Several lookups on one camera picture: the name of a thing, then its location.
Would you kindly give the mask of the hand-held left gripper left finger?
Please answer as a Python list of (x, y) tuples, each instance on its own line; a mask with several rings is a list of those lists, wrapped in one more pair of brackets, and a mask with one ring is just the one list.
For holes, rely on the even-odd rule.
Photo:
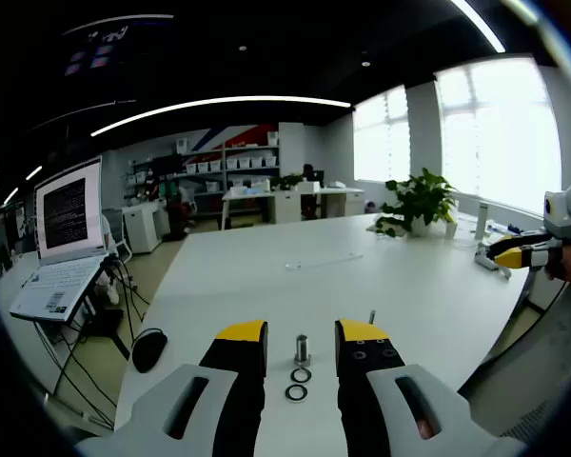
[(81, 456), (251, 456), (265, 406), (267, 323), (221, 331), (198, 365), (142, 395), (129, 420), (76, 445)]

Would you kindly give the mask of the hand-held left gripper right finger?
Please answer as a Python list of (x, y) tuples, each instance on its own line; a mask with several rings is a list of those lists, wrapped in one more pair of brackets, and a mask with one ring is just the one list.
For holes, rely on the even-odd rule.
[(337, 405), (350, 456), (520, 456), (524, 443), (497, 437), (468, 402), (425, 368), (408, 365), (387, 333), (335, 323)]

